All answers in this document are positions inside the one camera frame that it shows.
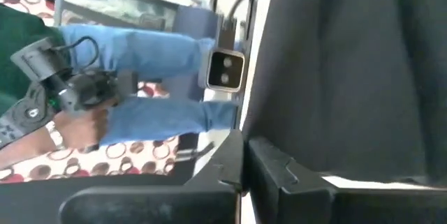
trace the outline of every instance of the black fabric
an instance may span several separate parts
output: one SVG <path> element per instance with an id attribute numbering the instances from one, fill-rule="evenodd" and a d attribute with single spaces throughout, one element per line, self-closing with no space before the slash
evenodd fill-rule
<path id="1" fill-rule="evenodd" d="M 271 0 L 244 132 L 313 171 L 447 173 L 446 0 Z"/>

